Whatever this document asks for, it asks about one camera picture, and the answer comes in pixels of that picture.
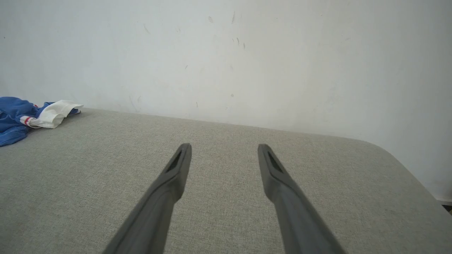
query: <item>scuff mark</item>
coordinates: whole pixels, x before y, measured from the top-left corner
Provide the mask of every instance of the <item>scuff mark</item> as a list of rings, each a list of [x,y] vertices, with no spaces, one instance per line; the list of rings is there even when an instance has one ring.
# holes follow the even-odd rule
[[[135,110],[135,112],[138,113],[138,110],[136,109],[135,105],[133,105],[132,98],[130,97],[130,95],[129,95],[129,100],[130,100],[130,104],[132,104],[132,107]]]
[[[149,30],[146,28],[146,25],[143,23],[143,27],[144,27],[144,29],[146,30],[146,32],[148,33],[148,34],[151,34],[150,32],[149,32]]]

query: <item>red stripe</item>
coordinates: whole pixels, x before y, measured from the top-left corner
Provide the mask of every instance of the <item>red stripe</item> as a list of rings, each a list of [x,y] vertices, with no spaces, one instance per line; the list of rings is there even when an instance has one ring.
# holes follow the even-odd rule
[[[30,118],[31,118],[31,117],[27,117],[27,119],[25,119],[25,122],[24,122],[25,125],[27,125],[27,122],[28,122],[28,120],[29,120]]]

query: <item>gray upholstered cushion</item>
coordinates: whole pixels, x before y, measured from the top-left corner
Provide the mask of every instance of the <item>gray upholstered cushion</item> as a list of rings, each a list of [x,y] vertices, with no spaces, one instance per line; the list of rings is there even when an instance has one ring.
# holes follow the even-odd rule
[[[263,192],[268,143],[349,253],[445,253],[452,216],[393,156],[358,140],[83,109],[0,147],[2,253],[104,249],[179,144],[193,157],[167,253],[283,253]]]

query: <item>blue garment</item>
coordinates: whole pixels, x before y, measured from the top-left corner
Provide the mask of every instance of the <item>blue garment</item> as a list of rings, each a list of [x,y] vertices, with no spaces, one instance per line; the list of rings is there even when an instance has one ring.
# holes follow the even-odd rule
[[[39,114],[53,102],[46,102],[38,106],[27,100],[16,97],[0,97],[0,146],[10,145],[27,136],[32,128],[24,125],[20,118],[23,116],[38,118]],[[75,114],[78,109],[72,109],[69,114]]]

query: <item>clothing pile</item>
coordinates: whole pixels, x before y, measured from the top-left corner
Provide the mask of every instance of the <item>clothing pile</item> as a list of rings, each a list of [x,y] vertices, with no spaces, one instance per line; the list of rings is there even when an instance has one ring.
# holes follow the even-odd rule
[[[0,146],[24,139],[33,128],[56,128],[83,107],[69,100],[46,102],[42,107],[16,97],[0,97]]]

